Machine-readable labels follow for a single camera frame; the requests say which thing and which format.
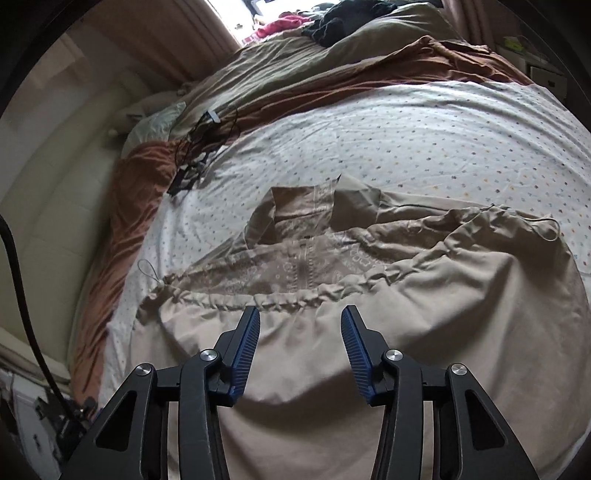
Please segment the pink curtain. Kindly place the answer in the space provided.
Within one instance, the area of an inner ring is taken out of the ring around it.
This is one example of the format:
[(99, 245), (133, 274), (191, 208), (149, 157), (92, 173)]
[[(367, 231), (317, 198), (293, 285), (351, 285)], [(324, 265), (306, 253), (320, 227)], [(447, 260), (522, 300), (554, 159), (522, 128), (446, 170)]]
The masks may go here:
[(204, 79), (239, 49), (207, 1), (101, 1), (84, 22), (177, 83)]
[(485, 2), (481, 0), (443, 0), (444, 13), (460, 35), (474, 45), (495, 46)]

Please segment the light green pillow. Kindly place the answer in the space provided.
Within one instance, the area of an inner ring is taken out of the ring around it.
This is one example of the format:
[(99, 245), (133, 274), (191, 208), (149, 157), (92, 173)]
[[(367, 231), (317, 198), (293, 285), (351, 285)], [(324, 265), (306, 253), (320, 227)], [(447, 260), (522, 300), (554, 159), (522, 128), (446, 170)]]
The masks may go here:
[(142, 119), (127, 135), (124, 146), (132, 150), (149, 141), (167, 141), (174, 123), (185, 107), (186, 103), (180, 101)]

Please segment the pink red garment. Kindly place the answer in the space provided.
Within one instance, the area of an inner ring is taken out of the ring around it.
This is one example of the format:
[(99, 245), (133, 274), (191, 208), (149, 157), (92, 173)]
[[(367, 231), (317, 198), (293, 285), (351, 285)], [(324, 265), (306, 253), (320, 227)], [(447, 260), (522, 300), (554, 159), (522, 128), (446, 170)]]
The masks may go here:
[(262, 40), (276, 33), (297, 29), (298, 27), (308, 23), (311, 23), (310, 17), (304, 17), (294, 13), (287, 13), (283, 16), (280, 16), (276, 20), (264, 23), (257, 27), (256, 31), (254, 32), (254, 38), (256, 38), (256, 40)]

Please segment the black clothing pile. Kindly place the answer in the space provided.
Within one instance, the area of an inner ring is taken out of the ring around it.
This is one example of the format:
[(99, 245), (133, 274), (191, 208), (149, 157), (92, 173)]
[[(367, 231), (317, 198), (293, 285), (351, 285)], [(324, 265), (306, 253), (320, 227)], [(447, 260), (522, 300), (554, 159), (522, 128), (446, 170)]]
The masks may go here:
[(324, 48), (362, 44), (384, 52), (423, 36), (459, 37), (439, 1), (342, 1), (301, 34)]

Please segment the white bedside cabinet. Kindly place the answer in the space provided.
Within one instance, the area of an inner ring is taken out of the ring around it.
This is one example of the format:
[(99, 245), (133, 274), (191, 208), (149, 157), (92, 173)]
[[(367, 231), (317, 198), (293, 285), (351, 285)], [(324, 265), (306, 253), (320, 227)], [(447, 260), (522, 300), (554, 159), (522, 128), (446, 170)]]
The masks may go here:
[(566, 101), (568, 93), (566, 76), (527, 37), (505, 36), (500, 43), (496, 44), (496, 49), (500, 55), (536, 84), (549, 90), (562, 103)]

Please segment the beige jacket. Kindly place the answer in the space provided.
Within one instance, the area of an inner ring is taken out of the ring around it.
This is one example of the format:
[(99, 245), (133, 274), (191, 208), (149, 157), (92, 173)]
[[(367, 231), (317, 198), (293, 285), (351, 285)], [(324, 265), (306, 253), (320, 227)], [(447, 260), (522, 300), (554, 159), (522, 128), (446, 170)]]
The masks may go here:
[(130, 359), (159, 368), (260, 314), (245, 394), (221, 410), (235, 479), (366, 479), (382, 414), (360, 395), (341, 314), (389, 346), (465, 364), (538, 474), (590, 429), (590, 307), (559, 224), (505, 206), (385, 192), (348, 176), (274, 187), (249, 223), (140, 304)]

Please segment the beige duvet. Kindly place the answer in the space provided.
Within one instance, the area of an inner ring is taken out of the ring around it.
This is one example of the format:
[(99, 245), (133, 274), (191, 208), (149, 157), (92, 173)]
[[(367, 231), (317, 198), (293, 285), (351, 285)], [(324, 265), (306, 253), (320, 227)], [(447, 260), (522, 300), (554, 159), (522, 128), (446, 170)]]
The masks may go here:
[(298, 31), (245, 47), (221, 69), (191, 85), (181, 98), (185, 109), (169, 138), (187, 134), (208, 109), (219, 116), (235, 112), (267, 94), (332, 69), (389, 55), (425, 35), (437, 40), (461, 38), (440, 9), (429, 3), (412, 3), (370, 21), (328, 48)]

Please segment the cream padded headboard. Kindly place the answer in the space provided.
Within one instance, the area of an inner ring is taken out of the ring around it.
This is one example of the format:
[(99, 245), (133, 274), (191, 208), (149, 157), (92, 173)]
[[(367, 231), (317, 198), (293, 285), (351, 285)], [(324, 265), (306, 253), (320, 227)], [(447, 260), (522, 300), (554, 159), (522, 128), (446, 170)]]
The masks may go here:
[(116, 113), (153, 94), (124, 71), (35, 151), (1, 202), (18, 251), (37, 342), (66, 368), (80, 291), (108, 224), (107, 195), (123, 141)]

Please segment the rust brown blanket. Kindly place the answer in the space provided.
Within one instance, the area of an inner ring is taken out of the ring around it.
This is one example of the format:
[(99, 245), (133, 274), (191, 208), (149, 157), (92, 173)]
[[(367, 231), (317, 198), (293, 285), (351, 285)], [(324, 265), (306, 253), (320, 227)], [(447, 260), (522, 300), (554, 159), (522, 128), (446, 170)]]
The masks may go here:
[[(431, 36), (382, 57), (348, 64), (274, 91), (238, 109), (239, 135), (291, 114), (327, 106), (367, 90), (398, 84), (420, 85), (456, 80), (496, 81), (528, 85), (528, 77), (501, 55), (485, 46)], [(132, 119), (125, 110), (114, 124), (126, 136), (139, 121), (181, 101), (184, 92), (162, 92), (134, 105)], [(88, 275), (77, 313), (70, 391), (74, 399), (96, 397), (103, 373), (107, 325), (122, 295), (125, 277), (136, 259), (161, 200), (174, 175), (174, 150), (182, 138), (149, 141), (132, 150), (125, 146), (108, 189), (108, 228)]]

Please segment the right pink curtain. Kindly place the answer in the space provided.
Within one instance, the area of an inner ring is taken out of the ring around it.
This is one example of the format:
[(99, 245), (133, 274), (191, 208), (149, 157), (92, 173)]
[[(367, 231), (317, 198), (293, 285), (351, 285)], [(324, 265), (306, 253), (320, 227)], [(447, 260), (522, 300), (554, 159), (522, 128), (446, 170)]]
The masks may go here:
[(495, 46), (485, 2), (481, 0), (443, 0), (444, 13), (460, 35), (474, 45)]

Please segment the white floral bed sheet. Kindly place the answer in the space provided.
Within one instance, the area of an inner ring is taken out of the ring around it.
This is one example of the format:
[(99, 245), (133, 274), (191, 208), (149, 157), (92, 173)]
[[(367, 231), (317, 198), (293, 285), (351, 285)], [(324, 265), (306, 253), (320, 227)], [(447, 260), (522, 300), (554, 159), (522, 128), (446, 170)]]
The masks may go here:
[(140, 250), (159, 279), (138, 270), (127, 277), (109, 326), (100, 400), (134, 364), (138, 308), (166, 276), (235, 237), (270, 189), (342, 176), (554, 220), (589, 297), (590, 135), (552, 94), (500, 82), (377, 88), (257, 129), (221, 153), (211, 182), (161, 201)]

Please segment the left pink curtain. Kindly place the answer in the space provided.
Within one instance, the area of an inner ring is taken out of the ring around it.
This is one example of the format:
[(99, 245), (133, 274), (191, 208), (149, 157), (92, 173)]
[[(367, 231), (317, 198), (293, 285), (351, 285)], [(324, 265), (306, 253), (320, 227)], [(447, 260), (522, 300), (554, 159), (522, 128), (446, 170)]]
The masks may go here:
[(207, 1), (101, 1), (84, 22), (177, 83), (204, 79), (239, 49)]

